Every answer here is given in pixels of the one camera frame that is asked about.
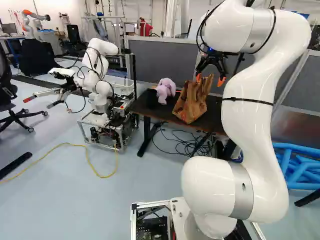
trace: brown paper bag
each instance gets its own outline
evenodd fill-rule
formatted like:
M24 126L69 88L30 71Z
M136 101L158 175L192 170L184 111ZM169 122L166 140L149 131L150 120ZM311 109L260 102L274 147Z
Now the brown paper bag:
M185 81L172 113L186 124L190 124L202 116L207 111L206 98L213 79L213 74L204 78L198 74L196 81Z

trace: black tabletop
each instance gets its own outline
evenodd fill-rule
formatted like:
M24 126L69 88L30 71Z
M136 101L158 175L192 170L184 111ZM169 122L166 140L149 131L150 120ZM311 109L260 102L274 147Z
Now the black tabletop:
M184 125L190 128L195 128L197 130L202 130L206 132L214 132L219 134L224 134L225 131L223 129L222 123L221 123L221 97L217 96L211 96L208 95L206 98L206 105L207 105L207 111L204 113L201 117L199 117L196 121L186 124L179 118L177 118L173 113L172 110L174 109L174 106L180 96L180 93L177 92L175 97L168 97L166 99L166 105L161 105L160 103L157 105L157 108L155 109L149 109L147 107L147 100L148 100L148 92L145 91L142 95L138 97L137 100L135 100L131 107L130 111L159 119L166 122L171 122L179 125Z

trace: white robotic arm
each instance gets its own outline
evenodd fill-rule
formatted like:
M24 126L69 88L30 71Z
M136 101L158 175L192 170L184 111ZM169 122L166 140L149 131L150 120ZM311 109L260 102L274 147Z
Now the white robotic arm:
M88 76L85 79L77 78L74 80L79 87L93 93L91 95L93 104L98 112L106 112L106 107L110 103L107 98L111 97L114 92L108 82L102 81L109 66L104 55L114 56L118 53L119 49L113 43L92 38L82 60L82 65L90 69Z
M52 108L59 103L64 103L68 95L81 87L91 92L89 97L93 101L91 102L91 105L94 106L93 108L100 113L106 113L112 101L111 99L114 97L114 89L110 83L102 81L109 66L104 55L117 55L118 52L118 47L113 43L92 38L82 60L82 66L89 69L85 78L79 78L72 69L52 68L48 73L55 78L66 79L67 83L62 84L59 88L35 92L31 97L26 98L24 102L29 102L37 97L58 94L57 101L47 106L47 108Z
M29 25L30 20L29 20L28 16L30 16L34 19L40 20L40 21L43 21L43 20L50 21L51 20L51 18L48 14L46 14L45 16L41 16L41 15L37 15L34 12L31 12L26 9L24 9L22 11L22 16L23 16L22 29L27 32L27 36L31 39L34 39L35 35L34 35L34 29Z
M237 219L271 223L287 212L287 185L272 146L270 122L276 85L311 37L301 15L253 9L225 0L204 18L204 41L217 51L254 54L223 92L222 125L242 149L243 163L196 156L182 170L185 201L200 230L227 236Z

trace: pink plush toy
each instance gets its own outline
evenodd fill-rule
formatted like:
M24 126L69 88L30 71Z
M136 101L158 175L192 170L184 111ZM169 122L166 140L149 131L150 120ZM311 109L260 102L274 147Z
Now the pink plush toy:
M157 91L158 102L167 105L167 97L176 95L176 84L170 78L162 78L155 90Z

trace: black strap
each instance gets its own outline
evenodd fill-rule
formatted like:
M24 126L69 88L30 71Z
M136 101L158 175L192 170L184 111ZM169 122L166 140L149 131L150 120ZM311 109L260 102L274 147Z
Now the black strap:
M245 101L245 102L252 102L252 103L259 103L259 104L267 104L270 106L273 106L273 102L268 102L268 101L261 101L261 100L255 100L255 99L248 99L248 98L237 98L237 97L228 97L228 98L223 98L222 101L228 100L228 101Z
M266 40L264 41L264 43L261 45L261 47L259 47L258 50L250 53L250 54L255 54L257 53L260 49L262 49L264 47L264 45L266 45L266 43L268 42L269 38L271 37L272 33L274 32L274 29L275 29L275 26L276 26L276 21L277 21L277 15L276 15L276 12L275 12L275 7L272 6L270 7L270 10L273 12L273 25L272 25L272 28L271 28L271 31L269 33L269 36L266 38Z

